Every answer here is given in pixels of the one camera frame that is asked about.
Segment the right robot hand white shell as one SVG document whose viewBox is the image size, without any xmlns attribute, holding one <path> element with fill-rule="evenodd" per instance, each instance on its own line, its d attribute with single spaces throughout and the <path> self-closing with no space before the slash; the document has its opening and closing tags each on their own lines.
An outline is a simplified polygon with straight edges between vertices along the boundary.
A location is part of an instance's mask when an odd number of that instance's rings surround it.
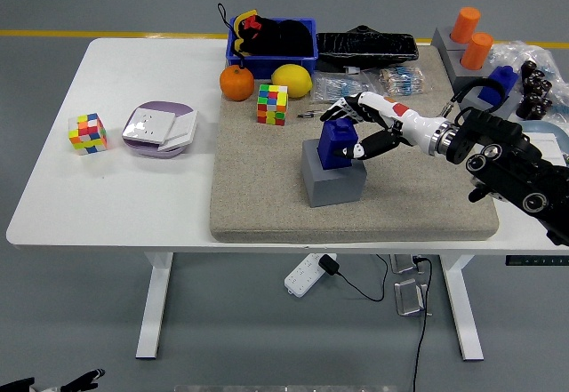
<svg viewBox="0 0 569 392">
<path fill-rule="evenodd" d="M 381 129 L 335 154 L 347 159 L 366 160 L 404 143 L 433 156 L 441 133 L 448 125 L 443 117 L 424 117 L 406 105 L 375 92 L 360 92 L 333 103 L 320 120 L 348 119 L 353 124 L 374 123 Z"/>
</svg>

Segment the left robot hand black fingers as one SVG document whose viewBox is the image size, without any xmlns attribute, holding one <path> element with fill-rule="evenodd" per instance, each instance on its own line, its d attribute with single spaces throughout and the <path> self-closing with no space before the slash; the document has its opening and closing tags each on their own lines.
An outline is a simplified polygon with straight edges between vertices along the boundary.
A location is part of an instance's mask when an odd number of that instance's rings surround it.
<svg viewBox="0 0 569 392">
<path fill-rule="evenodd" d="M 104 376 L 106 371 L 104 369 L 91 370 L 78 378 L 70 381 L 69 383 L 58 386 L 46 388 L 45 391 L 61 391 L 61 392 L 77 392 L 77 391 L 90 391 L 98 387 L 97 380 Z M 17 391 L 36 391 L 34 388 L 35 378 L 28 377 L 21 380 L 4 384 L 1 386 L 1 392 L 17 392 Z"/>
</svg>

